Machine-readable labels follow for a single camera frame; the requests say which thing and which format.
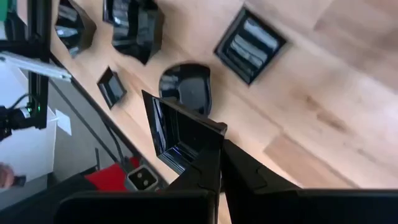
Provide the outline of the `silver aluminium bracket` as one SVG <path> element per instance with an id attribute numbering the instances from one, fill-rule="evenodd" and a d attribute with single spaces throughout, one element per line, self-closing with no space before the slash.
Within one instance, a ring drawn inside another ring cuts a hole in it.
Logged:
<path id="1" fill-rule="evenodd" d="M 72 75 L 66 69 L 22 55 L 3 51 L 0 52 L 0 60 L 49 78 L 56 78 L 65 82 L 71 82 L 72 80 Z"/>

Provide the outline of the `white paper sheet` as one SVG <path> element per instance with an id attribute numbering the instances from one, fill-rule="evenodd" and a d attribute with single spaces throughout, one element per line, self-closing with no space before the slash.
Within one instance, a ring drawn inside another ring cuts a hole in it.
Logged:
<path id="1" fill-rule="evenodd" d="M 72 126 L 71 126 L 70 117 L 59 110 L 55 110 L 55 114 L 58 118 L 57 120 L 58 127 L 63 131 L 65 131 L 68 135 L 72 136 Z"/>

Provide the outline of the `black rounded mini plate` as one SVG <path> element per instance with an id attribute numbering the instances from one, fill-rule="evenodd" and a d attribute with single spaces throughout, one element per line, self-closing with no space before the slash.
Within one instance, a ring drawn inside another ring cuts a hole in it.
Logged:
<path id="1" fill-rule="evenodd" d="M 180 104 L 203 116 L 211 112 L 211 70 L 200 63 L 180 63 L 160 76 L 159 96 L 175 98 Z"/>

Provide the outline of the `person's hand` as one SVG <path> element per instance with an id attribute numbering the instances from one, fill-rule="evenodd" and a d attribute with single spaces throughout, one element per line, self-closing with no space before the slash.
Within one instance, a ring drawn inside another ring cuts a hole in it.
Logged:
<path id="1" fill-rule="evenodd" d="M 0 163 L 0 188 L 8 189 L 13 185 L 14 171 L 11 166 Z"/>

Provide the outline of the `black wavy square mini plate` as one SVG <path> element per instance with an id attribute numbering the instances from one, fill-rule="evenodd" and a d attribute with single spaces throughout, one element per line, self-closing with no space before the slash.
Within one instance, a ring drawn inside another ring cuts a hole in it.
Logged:
<path id="1" fill-rule="evenodd" d="M 114 0 L 112 46 L 142 64 L 161 49 L 164 13 L 154 0 Z"/>
<path id="2" fill-rule="evenodd" d="M 71 58 L 91 47 L 96 24 L 74 0 L 60 0 L 55 31 Z"/>

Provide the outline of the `black device green light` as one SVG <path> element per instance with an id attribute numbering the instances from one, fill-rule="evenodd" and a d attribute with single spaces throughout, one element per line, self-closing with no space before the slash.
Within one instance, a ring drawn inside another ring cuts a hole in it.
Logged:
<path id="1" fill-rule="evenodd" d="M 47 127 L 47 118 L 37 96 L 26 93 L 13 105 L 0 105 L 0 142 L 12 135 L 12 131 L 35 127 Z"/>

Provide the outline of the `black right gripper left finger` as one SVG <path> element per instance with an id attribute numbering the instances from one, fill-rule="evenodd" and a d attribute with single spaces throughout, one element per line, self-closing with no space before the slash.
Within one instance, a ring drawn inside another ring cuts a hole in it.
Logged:
<path id="1" fill-rule="evenodd" d="M 221 149 L 221 141 L 205 146 L 164 192 L 207 190 L 218 194 L 221 185 Z"/>

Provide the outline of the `black metal table frame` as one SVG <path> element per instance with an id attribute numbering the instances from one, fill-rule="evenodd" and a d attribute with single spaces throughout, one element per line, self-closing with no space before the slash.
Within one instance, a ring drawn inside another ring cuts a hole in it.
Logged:
<path id="1" fill-rule="evenodd" d="M 50 0 L 27 0 L 27 22 L 23 22 L 17 15 L 16 3 L 17 0 L 0 0 L 0 18 L 5 22 L 4 28 L 7 37 L 6 40 L 0 40 L 0 52 L 11 52 L 64 68 L 56 56 L 50 52 L 50 17 L 52 15 L 50 11 L 52 3 Z M 100 106 L 95 103 L 94 99 L 88 95 L 74 77 L 72 77 L 71 82 L 66 83 L 74 87 L 97 112 L 103 126 L 115 143 L 115 147 L 118 150 L 117 154 L 111 152 L 110 148 L 91 128 L 86 119 L 54 82 L 54 79 L 28 71 L 27 93 L 37 96 L 41 107 L 44 109 L 48 105 L 49 88 L 52 87 L 85 125 L 91 135 L 99 142 L 109 157 L 116 164 L 119 164 L 126 175 L 145 164 L 150 167 L 158 178 L 158 184 L 153 190 L 166 187 L 166 181 L 156 173 L 154 168 L 149 165 L 142 154 L 127 140 L 127 137 L 121 133 L 110 118 L 105 115 Z"/>

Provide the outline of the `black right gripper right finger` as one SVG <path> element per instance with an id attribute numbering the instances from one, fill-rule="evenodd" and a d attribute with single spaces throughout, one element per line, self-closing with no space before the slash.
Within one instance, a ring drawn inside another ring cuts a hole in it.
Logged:
<path id="1" fill-rule="evenodd" d="M 232 224 L 299 222 L 299 187 L 225 140 L 222 179 Z"/>

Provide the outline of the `red cloth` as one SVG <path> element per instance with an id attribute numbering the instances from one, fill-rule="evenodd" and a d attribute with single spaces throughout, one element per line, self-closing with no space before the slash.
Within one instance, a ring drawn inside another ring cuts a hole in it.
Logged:
<path id="1" fill-rule="evenodd" d="M 105 169 L 84 175 L 100 191 L 127 192 L 124 185 L 125 172 L 119 164 L 113 164 Z"/>

